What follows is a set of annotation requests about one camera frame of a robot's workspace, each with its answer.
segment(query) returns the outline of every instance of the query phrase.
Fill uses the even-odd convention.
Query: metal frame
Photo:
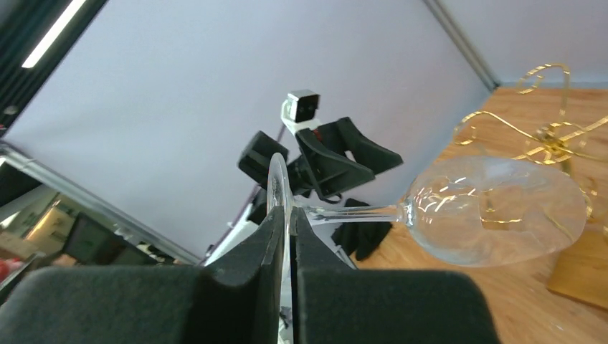
[[[6,158],[6,163],[9,163],[32,178],[37,179],[44,185],[65,194],[82,206],[108,217],[118,225],[135,233],[143,241],[158,247],[161,251],[179,259],[181,262],[197,264],[201,261],[201,257],[198,257],[183,247],[173,243],[152,228],[125,214],[107,201],[100,199],[96,195],[78,186],[73,181],[68,180],[57,172],[42,165],[35,159],[30,158],[4,140],[0,140],[0,152]]]
[[[460,53],[467,60],[471,68],[475,71],[484,86],[490,91],[500,86],[500,80],[494,75],[487,63],[477,53],[469,39],[458,27],[454,19],[450,16],[448,10],[443,7],[441,0],[422,0],[429,8],[435,19],[443,27],[445,32],[454,45],[460,50]]]

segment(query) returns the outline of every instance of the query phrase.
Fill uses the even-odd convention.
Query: fluorescent light
[[[61,13],[61,16],[57,19],[55,24],[53,24],[51,29],[49,29],[47,34],[42,37],[40,43],[38,43],[34,50],[32,50],[32,53],[29,54],[29,56],[27,57],[25,62],[23,62],[21,67],[32,68],[36,65],[36,63],[38,63],[42,55],[44,55],[44,53],[47,52],[51,44],[55,42],[61,31],[63,31],[67,23],[72,20],[72,17],[76,14],[76,12],[78,12],[78,10],[80,9],[80,7],[82,7],[82,4],[84,4],[85,1],[87,0],[72,0],[72,2],[67,5],[65,11]]]

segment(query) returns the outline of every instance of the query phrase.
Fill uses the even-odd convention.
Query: black plastic mount
[[[376,178],[376,174],[403,163],[401,156],[366,138],[350,118],[341,118],[315,130],[295,134],[301,156],[288,165],[292,192],[308,196],[315,191],[320,199],[340,196]],[[354,161],[348,158],[347,152]],[[239,169],[266,189],[273,154],[287,160],[288,150],[263,132],[258,132],[239,159]]]

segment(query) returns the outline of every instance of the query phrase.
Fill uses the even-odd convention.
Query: white wall
[[[543,63],[570,66],[572,81],[608,87],[608,1],[443,0],[479,55],[502,82]],[[547,82],[560,82],[559,72]]]
[[[242,149],[302,88],[402,154],[352,193],[374,203],[488,96],[421,1],[110,0],[4,138],[202,257],[251,190]]]

